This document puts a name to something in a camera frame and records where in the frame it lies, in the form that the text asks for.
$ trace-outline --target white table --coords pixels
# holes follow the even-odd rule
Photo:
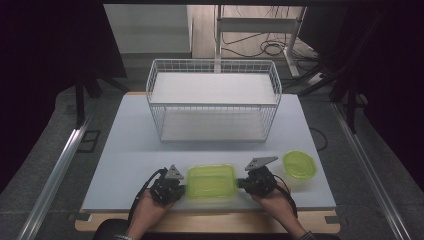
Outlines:
[[[265,143],[162,143],[159,141],[146,96],[124,96],[96,172],[82,205],[85,212],[128,212],[134,196],[158,169],[175,164],[185,175],[192,166],[232,164],[238,178],[254,157],[279,156],[301,150],[311,155],[318,171],[303,183],[287,181],[299,210],[334,209],[328,186],[303,111],[295,95],[283,95],[271,133]],[[267,165],[282,176],[282,161]],[[225,201],[192,201],[184,197],[172,211],[246,211],[260,209],[240,189]]]

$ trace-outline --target yellow plastic container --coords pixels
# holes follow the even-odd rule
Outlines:
[[[186,197],[227,198],[237,190],[234,167],[230,164],[196,166],[188,170]]]
[[[283,165],[286,174],[300,180],[315,176],[317,167],[314,159],[302,151],[291,151],[284,155]]]

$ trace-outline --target wire rack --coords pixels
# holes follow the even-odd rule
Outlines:
[[[281,84],[270,60],[157,59],[146,95],[161,141],[264,142]]]

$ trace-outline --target dark curtain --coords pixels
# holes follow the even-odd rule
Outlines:
[[[99,1],[0,2],[1,190],[47,125],[57,94],[95,71],[126,77]]]
[[[424,190],[423,13],[413,1],[391,6],[356,74],[366,116]]]

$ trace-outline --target white wall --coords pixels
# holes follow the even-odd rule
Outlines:
[[[104,8],[121,54],[191,51],[186,5],[104,4]]]

